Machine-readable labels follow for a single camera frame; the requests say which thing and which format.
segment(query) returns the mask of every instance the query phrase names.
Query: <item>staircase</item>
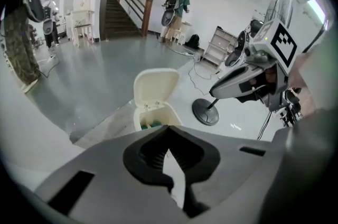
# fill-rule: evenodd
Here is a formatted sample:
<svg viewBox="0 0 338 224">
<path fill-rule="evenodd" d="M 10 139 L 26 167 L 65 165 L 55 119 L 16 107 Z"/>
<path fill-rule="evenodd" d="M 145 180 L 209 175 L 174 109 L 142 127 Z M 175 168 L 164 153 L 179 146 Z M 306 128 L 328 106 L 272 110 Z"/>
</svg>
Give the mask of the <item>staircase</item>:
<svg viewBox="0 0 338 224">
<path fill-rule="evenodd" d="M 142 36 L 140 29 L 117 0 L 107 0 L 105 16 L 104 26 L 107 39 Z"/>
</svg>

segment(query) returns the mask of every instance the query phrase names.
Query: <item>backpack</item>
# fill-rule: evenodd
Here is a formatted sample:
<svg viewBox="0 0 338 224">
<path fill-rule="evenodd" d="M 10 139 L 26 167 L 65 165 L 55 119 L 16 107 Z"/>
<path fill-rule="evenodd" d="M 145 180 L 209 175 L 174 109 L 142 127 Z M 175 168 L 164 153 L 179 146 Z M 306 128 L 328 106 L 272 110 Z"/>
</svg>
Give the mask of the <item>backpack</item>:
<svg viewBox="0 0 338 224">
<path fill-rule="evenodd" d="M 198 34 L 194 34 L 190 37 L 190 40 L 185 43 L 185 45 L 189 48 L 198 49 L 200 46 L 199 41 L 200 37 L 198 36 Z"/>
<path fill-rule="evenodd" d="M 166 0 L 166 10 L 176 10 L 180 6 L 180 0 Z"/>
</svg>

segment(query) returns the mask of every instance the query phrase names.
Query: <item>black bag on floor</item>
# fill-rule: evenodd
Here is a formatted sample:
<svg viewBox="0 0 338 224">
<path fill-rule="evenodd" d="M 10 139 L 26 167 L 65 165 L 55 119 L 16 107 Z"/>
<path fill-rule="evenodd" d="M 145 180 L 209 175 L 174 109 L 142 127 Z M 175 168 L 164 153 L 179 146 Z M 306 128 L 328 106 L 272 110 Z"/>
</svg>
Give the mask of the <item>black bag on floor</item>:
<svg viewBox="0 0 338 224">
<path fill-rule="evenodd" d="M 198 34 L 194 34 L 190 37 L 190 40 L 185 43 L 185 45 L 188 46 L 189 48 L 198 49 L 200 46 L 199 41 L 200 37 L 198 36 Z"/>
</svg>

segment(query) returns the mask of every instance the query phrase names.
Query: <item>black pants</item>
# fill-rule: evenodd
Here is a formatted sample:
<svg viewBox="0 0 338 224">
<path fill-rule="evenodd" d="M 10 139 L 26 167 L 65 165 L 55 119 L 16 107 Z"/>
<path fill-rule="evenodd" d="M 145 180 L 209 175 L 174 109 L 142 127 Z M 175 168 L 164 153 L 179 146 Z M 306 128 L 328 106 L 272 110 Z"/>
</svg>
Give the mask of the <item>black pants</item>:
<svg viewBox="0 0 338 224">
<path fill-rule="evenodd" d="M 48 48 L 50 48 L 52 46 L 52 41 L 54 41 L 55 44 L 59 43 L 58 40 L 58 29 L 57 29 L 57 24 L 54 21 L 53 22 L 53 31 L 50 34 L 45 34 L 44 38 L 46 40 L 46 45 L 48 46 Z"/>
</svg>

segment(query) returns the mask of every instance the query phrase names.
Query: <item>fan stand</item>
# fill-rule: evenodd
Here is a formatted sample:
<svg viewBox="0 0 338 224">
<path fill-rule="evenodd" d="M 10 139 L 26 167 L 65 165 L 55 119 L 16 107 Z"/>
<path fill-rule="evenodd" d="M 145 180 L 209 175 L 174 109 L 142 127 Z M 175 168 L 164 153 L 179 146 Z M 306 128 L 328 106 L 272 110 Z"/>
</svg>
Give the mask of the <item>fan stand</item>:
<svg viewBox="0 0 338 224">
<path fill-rule="evenodd" d="M 220 115 L 214 106 L 219 99 L 214 102 L 199 98 L 192 103 L 192 112 L 196 119 L 203 125 L 212 126 L 218 123 Z"/>
</svg>

